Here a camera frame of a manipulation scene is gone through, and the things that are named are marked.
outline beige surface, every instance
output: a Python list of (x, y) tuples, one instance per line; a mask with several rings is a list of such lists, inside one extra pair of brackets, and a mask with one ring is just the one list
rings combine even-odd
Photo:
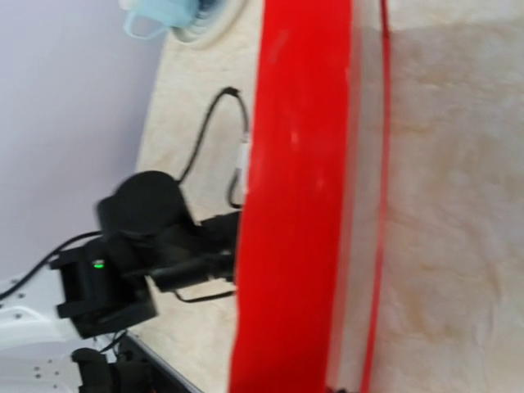
[[(138, 169), (160, 169), (178, 177), (206, 109), (221, 88), (239, 88), (251, 112), (262, 4), (262, 0), (246, 2), (235, 25), (205, 50), (189, 49), (167, 38)], [(183, 188), (198, 219), (228, 211), (224, 195), (241, 136), (237, 102), (226, 97)], [(201, 296), (224, 288), (230, 289), (227, 284), (207, 284), (184, 295)], [(225, 392), (236, 327), (235, 300), (185, 305), (170, 294), (158, 295), (156, 300), (160, 317), (136, 328), (141, 338), (205, 393)]]
[[(178, 175), (202, 112), (222, 86), (238, 86), (252, 105), (261, 3), (250, 1), (234, 29), (208, 50), (167, 41), (140, 169)], [(375, 392), (524, 389), (523, 8), (522, 0), (391, 1), (394, 136)], [(372, 45), (377, 38), (372, 30), (367, 37)], [(380, 133), (373, 119), (381, 109), (370, 61), (360, 146), (371, 163)], [(239, 119), (234, 103), (222, 105), (188, 181), (200, 218), (225, 209)], [(376, 171), (370, 164), (359, 176)], [(376, 192), (375, 183), (360, 184)], [(368, 221), (354, 251), (361, 265), (372, 260), (376, 217), (367, 213), (356, 217)], [(355, 281), (361, 291), (350, 298), (346, 324), (341, 380), (351, 391), (358, 388), (366, 332), (363, 277)], [(234, 300), (158, 301), (161, 316), (138, 328), (142, 338), (205, 392), (224, 392)]]

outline thin red line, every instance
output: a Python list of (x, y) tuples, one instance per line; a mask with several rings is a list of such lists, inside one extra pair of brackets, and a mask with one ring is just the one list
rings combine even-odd
[(384, 125), (382, 136), (381, 194), (378, 211), (377, 254), (375, 257), (375, 278), (373, 281), (373, 299), (369, 321), (368, 346), (364, 361), (364, 372), (360, 393), (369, 393), (373, 373), (373, 356), (377, 336), (378, 312), (384, 268), (384, 249), (386, 245), (387, 193), (390, 172), (391, 145), (391, 39), (387, 0), (381, 0), (382, 19), (382, 72), (384, 78)]

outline red panel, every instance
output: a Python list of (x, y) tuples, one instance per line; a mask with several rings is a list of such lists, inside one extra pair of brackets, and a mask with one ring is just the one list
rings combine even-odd
[(324, 393), (348, 150), (350, 1), (266, 0), (232, 393)]

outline white wall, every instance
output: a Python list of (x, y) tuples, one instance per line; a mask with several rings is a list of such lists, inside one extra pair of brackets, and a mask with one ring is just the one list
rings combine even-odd
[(117, 0), (0, 4), (0, 281), (94, 229), (133, 172), (162, 40), (123, 20)]

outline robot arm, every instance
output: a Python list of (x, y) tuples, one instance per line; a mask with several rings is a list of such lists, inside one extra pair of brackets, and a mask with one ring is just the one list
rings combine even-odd
[[(99, 237), (60, 252), (50, 269), (2, 301), (0, 349), (94, 337), (153, 318), (147, 276), (175, 293), (233, 281), (240, 213), (196, 224), (168, 174), (135, 174), (98, 203), (97, 216)], [(53, 292), (50, 303), (38, 296), (44, 291)]]

